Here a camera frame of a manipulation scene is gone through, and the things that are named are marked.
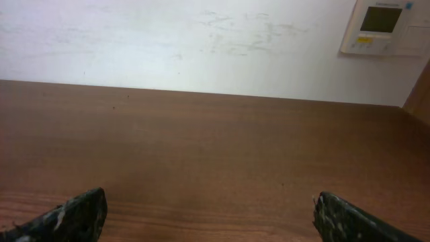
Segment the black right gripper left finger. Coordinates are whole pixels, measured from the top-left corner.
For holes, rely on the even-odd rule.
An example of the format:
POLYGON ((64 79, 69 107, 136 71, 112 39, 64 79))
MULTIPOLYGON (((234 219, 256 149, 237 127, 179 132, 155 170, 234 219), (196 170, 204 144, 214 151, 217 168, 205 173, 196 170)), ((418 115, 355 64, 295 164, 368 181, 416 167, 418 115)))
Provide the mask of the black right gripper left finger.
POLYGON ((29 222, 2 231, 1 242, 97 242, 107 213, 103 188, 94 188, 29 222))

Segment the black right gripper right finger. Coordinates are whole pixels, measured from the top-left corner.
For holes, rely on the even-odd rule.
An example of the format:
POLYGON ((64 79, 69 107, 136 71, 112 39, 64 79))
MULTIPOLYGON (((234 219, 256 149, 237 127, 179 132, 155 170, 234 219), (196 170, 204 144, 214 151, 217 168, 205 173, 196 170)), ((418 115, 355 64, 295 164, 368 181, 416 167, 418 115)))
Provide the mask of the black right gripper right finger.
POLYGON ((312 223, 323 242, 421 242, 333 193, 313 202, 312 223))

